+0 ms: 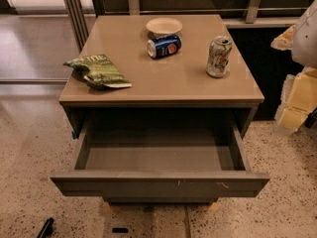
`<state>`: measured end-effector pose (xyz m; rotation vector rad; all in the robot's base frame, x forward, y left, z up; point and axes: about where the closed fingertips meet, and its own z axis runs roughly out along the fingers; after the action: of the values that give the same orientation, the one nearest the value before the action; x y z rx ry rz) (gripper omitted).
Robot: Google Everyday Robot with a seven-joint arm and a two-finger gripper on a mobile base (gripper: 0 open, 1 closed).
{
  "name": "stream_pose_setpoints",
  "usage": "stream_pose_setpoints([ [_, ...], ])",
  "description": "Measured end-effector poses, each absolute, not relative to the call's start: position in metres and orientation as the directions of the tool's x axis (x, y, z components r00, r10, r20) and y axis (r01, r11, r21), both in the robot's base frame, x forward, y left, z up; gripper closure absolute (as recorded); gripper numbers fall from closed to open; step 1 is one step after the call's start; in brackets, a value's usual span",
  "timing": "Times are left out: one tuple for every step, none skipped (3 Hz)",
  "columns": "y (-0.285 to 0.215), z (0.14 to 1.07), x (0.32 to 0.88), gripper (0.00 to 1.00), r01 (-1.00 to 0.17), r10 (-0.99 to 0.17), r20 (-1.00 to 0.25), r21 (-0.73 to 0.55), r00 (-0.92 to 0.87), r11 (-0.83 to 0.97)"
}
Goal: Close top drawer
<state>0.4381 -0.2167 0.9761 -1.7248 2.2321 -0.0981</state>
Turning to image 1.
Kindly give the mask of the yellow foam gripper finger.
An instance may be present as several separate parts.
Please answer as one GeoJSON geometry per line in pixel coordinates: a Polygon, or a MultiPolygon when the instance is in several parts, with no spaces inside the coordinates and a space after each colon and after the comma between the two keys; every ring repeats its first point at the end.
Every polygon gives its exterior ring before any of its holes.
{"type": "Polygon", "coordinates": [[[292,49],[293,31],[295,26],[289,27],[282,34],[276,37],[270,44],[273,49],[286,51],[292,49]]]}
{"type": "Polygon", "coordinates": [[[317,69],[305,67],[284,81],[274,119],[280,133],[295,133],[317,108],[317,69]]]}

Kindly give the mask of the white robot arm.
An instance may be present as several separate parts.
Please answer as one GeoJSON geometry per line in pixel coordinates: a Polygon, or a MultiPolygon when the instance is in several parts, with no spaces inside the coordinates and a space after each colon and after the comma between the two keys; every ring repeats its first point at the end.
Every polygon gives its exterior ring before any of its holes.
{"type": "Polygon", "coordinates": [[[296,76],[286,77],[274,117],[276,130],[290,135],[297,132],[317,108],[317,0],[270,46],[291,51],[292,60],[304,66],[296,76]]]}

